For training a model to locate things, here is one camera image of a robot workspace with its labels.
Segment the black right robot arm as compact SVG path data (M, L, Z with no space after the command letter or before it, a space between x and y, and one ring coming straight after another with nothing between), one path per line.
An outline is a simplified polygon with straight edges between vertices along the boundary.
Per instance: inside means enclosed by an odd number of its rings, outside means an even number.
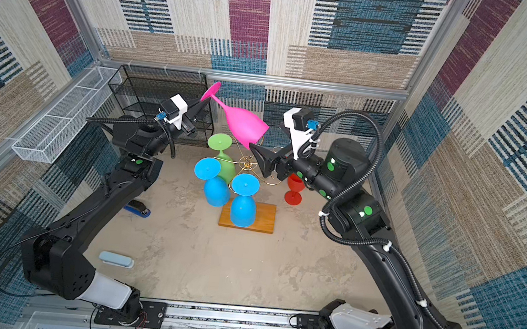
M431 303L395 243L388 216L363 189L362 176L374 162L358 142L338 139L325 158L297 157L292 145L277 152L257 144L249 147L263 176L275 172L285 180L294 174L327 200L318 218L322 231L361 258L391 312L363 312L335 300L320 312L319 329L462 329Z

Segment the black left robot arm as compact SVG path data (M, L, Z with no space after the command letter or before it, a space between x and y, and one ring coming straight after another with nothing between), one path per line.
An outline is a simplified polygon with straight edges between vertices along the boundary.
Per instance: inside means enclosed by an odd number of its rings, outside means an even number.
M176 95L161 103L153 119L90 118L112 135L120 161L74 210L42 230L26 232L20 244L26 280L63 299L104 306L127 319L137 317L139 291L98 272L84 252L121 209L153 185L163 166L156 155L166 149L174 153L177 138L194 135L209 104L208 99L185 101Z

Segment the magenta plastic wine glass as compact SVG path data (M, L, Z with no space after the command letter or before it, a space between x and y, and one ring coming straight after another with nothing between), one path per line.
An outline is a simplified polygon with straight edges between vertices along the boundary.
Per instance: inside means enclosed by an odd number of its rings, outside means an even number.
M200 101L205 102L211 98L221 106L231 133L244 148L249 149L251 144L257 144L263 138L269 130L269 125L252 112L239 107L230 107L223 103L217 96L221 87L220 82L212 84L205 91Z

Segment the red plastic wine glass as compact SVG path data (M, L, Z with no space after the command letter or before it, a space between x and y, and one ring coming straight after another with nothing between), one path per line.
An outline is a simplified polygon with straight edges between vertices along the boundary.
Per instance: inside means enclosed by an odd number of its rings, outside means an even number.
M301 191L304 190L305 184L302 179L292 174L288 177L288 188L289 190L284 195L284 200L289 205L299 205L302 202Z

